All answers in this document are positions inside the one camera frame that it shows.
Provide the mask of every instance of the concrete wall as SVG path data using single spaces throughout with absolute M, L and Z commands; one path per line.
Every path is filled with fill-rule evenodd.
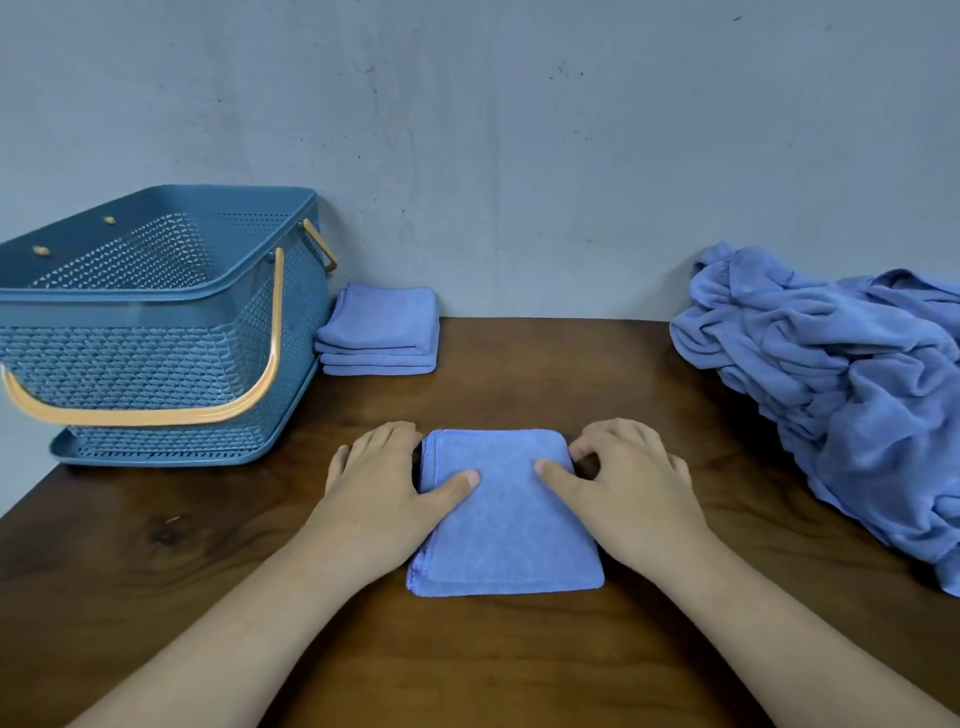
M 955 0 L 8 3 L 0 239 L 158 182 L 303 184 L 353 279 L 451 315 L 665 319 L 723 238 L 960 278 L 957 27 Z

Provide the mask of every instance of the pile of crumpled towels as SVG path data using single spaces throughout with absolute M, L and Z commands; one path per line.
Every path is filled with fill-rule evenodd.
M 829 283 L 726 243 L 693 273 L 670 324 L 681 356 L 756 400 L 818 498 L 960 596 L 960 286 Z

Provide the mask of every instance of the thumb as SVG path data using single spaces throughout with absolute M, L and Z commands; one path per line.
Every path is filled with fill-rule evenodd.
M 427 525 L 431 529 L 434 528 L 450 511 L 466 500 L 479 483 L 480 473 L 463 471 L 451 477 L 439 488 L 417 496 Z
M 546 458 L 538 460 L 534 464 L 534 470 L 546 487 L 556 493 L 560 500 L 579 516 L 585 481 Z

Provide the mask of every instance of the crumpled blue fabric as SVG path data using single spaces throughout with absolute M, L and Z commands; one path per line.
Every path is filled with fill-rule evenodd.
M 540 457 L 573 470 L 564 436 L 543 429 L 431 432 L 422 445 L 420 491 L 464 470 L 477 489 L 414 556 L 407 588 L 418 596 L 569 592 L 603 586 L 597 545 L 534 472 Z
M 314 349 L 334 376 L 409 376 L 437 368 L 440 309 L 429 288 L 374 288 L 351 283 Z
M 726 243 L 693 273 L 680 355 L 756 400 L 818 498 L 960 596 L 960 287 L 906 270 L 830 283 Z

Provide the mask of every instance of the basket rim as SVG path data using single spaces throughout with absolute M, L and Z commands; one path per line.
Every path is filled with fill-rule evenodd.
M 197 299 L 209 298 L 224 290 L 230 288 L 236 281 L 241 279 L 251 267 L 259 261 L 264 255 L 268 255 L 276 247 L 279 238 L 286 235 L 292 227 L 296 225 L 304 215 L 308 207 L 317 198 L 317 193 L 310 187 L 300 187 L 293 185 L 264 185 L 264 184 L 154 184 L 149 187 L 132 192 L 129 195 L 116 198 L 101 205 L 113 205 L 133 195 L 143 194 L 151 190 L 159 189 L 196 189 L 196 188 L 214 188 L 221 189 L 286 189 L 304 193 L 303 201 L 300 206 L 290 213 L 287 218 L 277 226 L 276 230 L 267 238 L 251 248 L 250 251 L 241 257 L 232 267 L 213 280 L 208 280 L 199 285 L 187 286 L 184 288 L 114 288 L 114 289 L 96 289 L 96 288 L 4 288 L 0 287 L 0 303 L 130 303 L 133 300 L 137 302 L 160 302 L 160 303 L 179 303 L 184 301 L 196 301 Z M 89 211 L 82 210 L 75 214 L 83 214 Z M 25 232 L 23 235 L 17 235 L 15 238 L 7 240 L 0 245 L 12 243 L 14 240 L 32 235 L 44 228 L 49 228 L 61 222 L 65 218 L 55 220 L 48 225 L 44 225 L 35 230 Z

